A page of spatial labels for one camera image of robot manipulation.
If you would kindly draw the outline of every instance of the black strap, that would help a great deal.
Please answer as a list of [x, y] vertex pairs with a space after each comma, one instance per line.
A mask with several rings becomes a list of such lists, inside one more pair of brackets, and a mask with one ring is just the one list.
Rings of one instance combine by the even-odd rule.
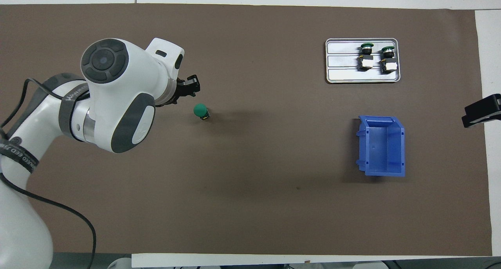
[[6, 139], [0, 139], [0, 155], [5, 155], [12, 159], [30, 171], [30, 173], [33, 173], [38, 165], [38, 159], [27, 149], [13, 142], [9, 142]]
[[61, 100], [61, 106], [59, 107], [59, 128], [64, 135], [72, 137], [80, 142], [82, 141], [77, 139], [71, 130], [71, 117], [77, 101], [80, 101], [80, 96], [88, 91], [89, 85], [87, 85], [87, 83], [78, 85], [64, 96]]

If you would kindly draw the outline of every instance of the blue storage box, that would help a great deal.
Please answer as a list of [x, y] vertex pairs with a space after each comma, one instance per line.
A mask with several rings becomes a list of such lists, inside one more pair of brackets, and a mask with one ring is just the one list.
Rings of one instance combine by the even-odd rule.
[[396, 117], [359, 116], [357, 164], [368, 176], [405, 176], [405, 131]]

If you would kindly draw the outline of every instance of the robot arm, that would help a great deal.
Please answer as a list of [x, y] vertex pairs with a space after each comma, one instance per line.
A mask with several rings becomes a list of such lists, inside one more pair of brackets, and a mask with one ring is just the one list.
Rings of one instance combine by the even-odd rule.
[[[0, 143], [0, 172], [25, 189], [34, 169], [30, 164], [60, 135], [113, 153], [137, 146], [151, 128], [156, 107], [200, 91], [196, 75], [177, 78], [183, 55], [182, 48], [159, 38], [146, 50], [120, 39], [95, 42], [82, 56], [86, 79], [62, 73], [44, 82], [61, 99], [35, 92]], [[23, 161], [27, 154], [34, 162]], [[0, 202], [0, 267], [48, 268], [52, 239], [27, 197], [0, 184]]]

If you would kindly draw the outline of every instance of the brown work surface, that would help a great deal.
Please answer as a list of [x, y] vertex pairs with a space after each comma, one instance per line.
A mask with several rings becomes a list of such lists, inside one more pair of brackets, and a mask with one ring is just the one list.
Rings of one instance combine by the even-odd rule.
[[[60, 137], [30, 178], [94, 223], [98, 252], [491, 255], [483, 126], [461, 123], [481, 98], [474, 11], [3, 5], [0, 19], [2, 118], [25, 78], [81, 74], [103, 38], [172, 41], [180, 77], [199, 76], [135, 149]], [[325, 41], [363, 37], [398, 40], [401, 80], [328, 84]], [[361, 114], [402, 122], [405, 178], [358, 170]], [[55, 251], [90, 250], [77, 217], [33, 205]]]

